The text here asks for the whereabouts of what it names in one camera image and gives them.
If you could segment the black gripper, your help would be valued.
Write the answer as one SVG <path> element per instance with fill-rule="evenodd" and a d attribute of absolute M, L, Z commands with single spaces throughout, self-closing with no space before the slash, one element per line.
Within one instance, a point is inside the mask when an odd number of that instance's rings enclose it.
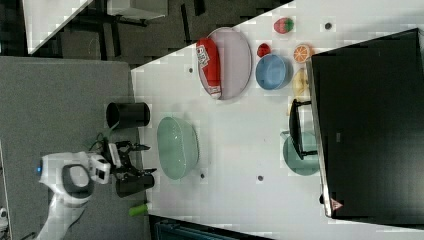
<path fill-rule="evenodd" d="M 156 171 L 156 168 L 138 169 L 132 166 L 128 153 L 119 150 L 119 146 L 121 146 L 120 142 L 105 142 L 103 144 L 103 157 L 110 164 L 110 172 L 113 175 L 125 174 L 126 177 L 140 178 L 152 175 Z M 132 143 L 130 141 L 127 141 L 125 146 L 129 151 L 147 151 L 150 149 L 147 145 Z"/>

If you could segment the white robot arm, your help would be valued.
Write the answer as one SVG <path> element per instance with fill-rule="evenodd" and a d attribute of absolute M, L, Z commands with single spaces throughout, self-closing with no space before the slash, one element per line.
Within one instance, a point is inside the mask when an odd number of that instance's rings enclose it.
<path fill-rule="evenodd" d="M 148 147 L 130 141 L 105 141 L 99 151 L 62 152 L 41 158 L 40 183 L 52 191 L 48 217 L 35 240 L 63 240 L 68 229 L 78 221 L 91 199 L 96 184 L 115 179 L 120 198 L 145 191 L 154 186 L 155 170 L 136 168 L 132 152 Z"/>

